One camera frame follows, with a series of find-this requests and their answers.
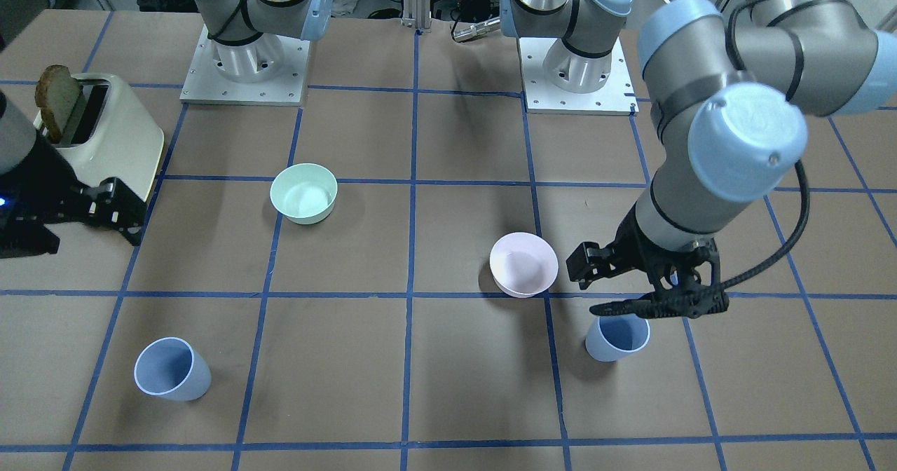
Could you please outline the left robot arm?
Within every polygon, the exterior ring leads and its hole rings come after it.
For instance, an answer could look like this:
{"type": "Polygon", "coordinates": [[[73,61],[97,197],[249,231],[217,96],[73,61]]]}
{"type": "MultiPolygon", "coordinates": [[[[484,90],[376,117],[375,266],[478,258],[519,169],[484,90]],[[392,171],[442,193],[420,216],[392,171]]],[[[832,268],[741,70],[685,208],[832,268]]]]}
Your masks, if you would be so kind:
{"type": "Polygon", "coordinates": [[[727,311],[726,290],[785,256],[809,219],[805,116],[876,110],[895,94],[895,36],[850,0],[744,0],[725,20],[708,0],[673,0],[638,31],[638,64],[666,158],[612,243],[579,245],[566,266],[586,289],[631,271],[653,286],[600,303],[597,317],[698,318],[727,311]],[[757,266],[720,276],[714,235],[797,176],[788,240],[757,266]]]}

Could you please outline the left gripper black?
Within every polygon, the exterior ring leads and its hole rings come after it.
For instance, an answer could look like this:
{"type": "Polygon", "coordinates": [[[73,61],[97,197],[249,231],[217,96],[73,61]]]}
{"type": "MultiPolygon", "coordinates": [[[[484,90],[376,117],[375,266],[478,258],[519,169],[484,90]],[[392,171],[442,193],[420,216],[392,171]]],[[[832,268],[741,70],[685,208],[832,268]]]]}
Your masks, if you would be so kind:
{"type": "Polygon", "coordinates": [[[590,314],[599,317],[700,318],[730,308],[730,297],[720,280],[718,253],[713,247],[700,247],[691,253],[673,252],[641,237],[618,238],[605,247],[583,242],[566,259],[566,269],[569,279],[582,290],[597,280],[628,272],[647,275],[651,292],[590,307],[590,314]]]}

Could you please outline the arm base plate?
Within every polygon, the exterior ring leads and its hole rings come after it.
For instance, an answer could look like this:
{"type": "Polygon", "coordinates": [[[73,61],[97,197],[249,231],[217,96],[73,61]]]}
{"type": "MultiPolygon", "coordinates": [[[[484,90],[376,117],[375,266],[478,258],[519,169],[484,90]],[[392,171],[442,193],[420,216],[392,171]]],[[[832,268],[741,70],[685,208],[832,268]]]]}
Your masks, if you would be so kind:
{"type": "Polygon", "coordinates": [[[520,38],[518,49],[528,112],[602,116],[638,113],[619,40],[609,55],[599,58],[573,55],[558,38],[520,38]]]}
{"type": "Polygon", "coordinates": [[[188,104],[300,107],[312,43],[262,34],[244,46],[225,46],[202,29],[180,100],[188,104]]]}

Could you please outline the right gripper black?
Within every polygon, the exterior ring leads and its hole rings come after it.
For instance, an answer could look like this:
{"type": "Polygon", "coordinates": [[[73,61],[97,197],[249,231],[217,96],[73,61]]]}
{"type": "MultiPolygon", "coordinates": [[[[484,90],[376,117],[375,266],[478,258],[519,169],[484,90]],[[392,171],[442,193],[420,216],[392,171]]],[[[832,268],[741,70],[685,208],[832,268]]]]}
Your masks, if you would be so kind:
{"type": "Polygon", "coordinates": [[[60,238],[49,223],[80,222],[143,241],[147,205],[121,178],[99,186],[81,182],[57,149],[40,135],[25,158],[1,179],[1,257],[57,254],[60,238]]]}

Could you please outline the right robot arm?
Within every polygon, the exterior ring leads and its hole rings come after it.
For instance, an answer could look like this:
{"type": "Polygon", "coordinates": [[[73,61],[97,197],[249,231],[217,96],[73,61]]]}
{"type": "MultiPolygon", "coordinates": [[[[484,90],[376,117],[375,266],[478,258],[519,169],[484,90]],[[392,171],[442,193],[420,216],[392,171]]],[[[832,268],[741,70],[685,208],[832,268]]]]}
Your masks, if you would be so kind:
{"type": "MultiPolygon", "coordinates": [[[[225,47],[264,36],[318,40],[326,32],[332,0],[196,0],[208,36],[225,47]]],[[[107,177],[88,186],[25,114],[2,100],[2,257],[57,253],[48,225],[81,222],[121,232],[132,245],[143,238],[147,206],[124,180],[107,177]]]]}

